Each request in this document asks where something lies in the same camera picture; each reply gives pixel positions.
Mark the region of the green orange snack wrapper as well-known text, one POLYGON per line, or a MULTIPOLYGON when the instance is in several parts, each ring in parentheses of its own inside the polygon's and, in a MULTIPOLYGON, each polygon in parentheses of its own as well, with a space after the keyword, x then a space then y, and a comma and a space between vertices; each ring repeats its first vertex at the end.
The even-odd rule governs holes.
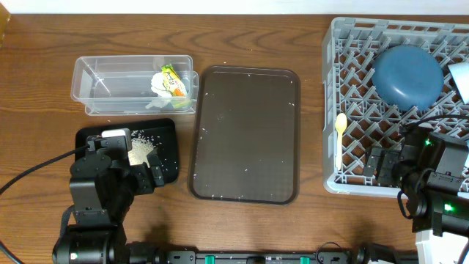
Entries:
POLYGON ((186 86, 182 82, 181 78, 174 70, 171 64, 164 65, 161 67, 163 76, 163 85, 166 91, 171 94, 175 100, 171 102, 175 109, 182 109, 189 107, 191 100, 187 98, 188 91, 186 86))

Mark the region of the pale yellow spoon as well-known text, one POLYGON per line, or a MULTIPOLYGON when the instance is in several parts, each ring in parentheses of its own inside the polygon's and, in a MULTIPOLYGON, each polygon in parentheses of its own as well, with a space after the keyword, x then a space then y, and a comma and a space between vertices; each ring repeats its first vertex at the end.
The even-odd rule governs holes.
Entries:
POLYGON ((340 171, 342 166, 342 137, 343 133, 347 129, 347 116, 344 113, 340 113, 336 117, 335 129, 337 132, 337 143, 336 143, 336 158, 335 166, 340 171))

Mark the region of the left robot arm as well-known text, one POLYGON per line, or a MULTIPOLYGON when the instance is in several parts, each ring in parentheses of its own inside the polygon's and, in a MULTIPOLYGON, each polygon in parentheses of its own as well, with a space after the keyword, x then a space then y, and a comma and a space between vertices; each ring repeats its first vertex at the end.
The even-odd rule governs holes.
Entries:
POLYGON ((165 263, 166 255, 145 242, 128 243, 123 221, 138 195, 164 185, 158 151, 147 162, 132 165, 126 153, 89 152, 70 167, 73 206, 62 218, 54 263, 165 263))

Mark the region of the light blue bowl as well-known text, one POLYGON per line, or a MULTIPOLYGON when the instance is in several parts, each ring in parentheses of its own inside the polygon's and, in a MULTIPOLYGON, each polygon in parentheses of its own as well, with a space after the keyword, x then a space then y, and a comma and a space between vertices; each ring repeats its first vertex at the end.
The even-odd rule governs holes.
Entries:
POLYGON ((449 72, 454 80, 459 96, 464 104, 469 101, 469 64, 459 62, 448 66, 449 72))

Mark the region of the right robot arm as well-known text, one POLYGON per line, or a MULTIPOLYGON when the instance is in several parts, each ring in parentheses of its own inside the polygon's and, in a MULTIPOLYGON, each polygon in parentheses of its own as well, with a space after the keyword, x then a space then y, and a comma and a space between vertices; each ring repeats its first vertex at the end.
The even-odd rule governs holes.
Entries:
POLYGON ((468 144, 416 124, 402 135, 400 150, 366 151, 364 175, 399 187, 398 206, 412 222, 420 263, 467 263, 468 199, 459 190, 468 144))

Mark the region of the white tissue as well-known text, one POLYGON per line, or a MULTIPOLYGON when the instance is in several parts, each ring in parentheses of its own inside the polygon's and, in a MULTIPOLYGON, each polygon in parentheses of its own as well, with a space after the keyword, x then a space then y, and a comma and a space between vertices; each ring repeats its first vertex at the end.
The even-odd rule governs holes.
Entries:
POLYGON ((158 99, 152 100, 146 109, 163 108, 171 102, 172 94, 165 88, 163 84, 162 72, 156 73, 151 79, 151 91, 154 92, 158 99))

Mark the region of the dark blue plate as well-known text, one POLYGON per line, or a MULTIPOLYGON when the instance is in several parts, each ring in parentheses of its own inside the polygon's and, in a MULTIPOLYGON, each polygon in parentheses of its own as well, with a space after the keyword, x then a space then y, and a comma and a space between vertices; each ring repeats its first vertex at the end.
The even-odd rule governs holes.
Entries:
POLYGON ((400 111, 416 107, 425 111, 443 90, 443 70, 422 48, 399 45, 382 52, 372 66, 377 94, 400 111))

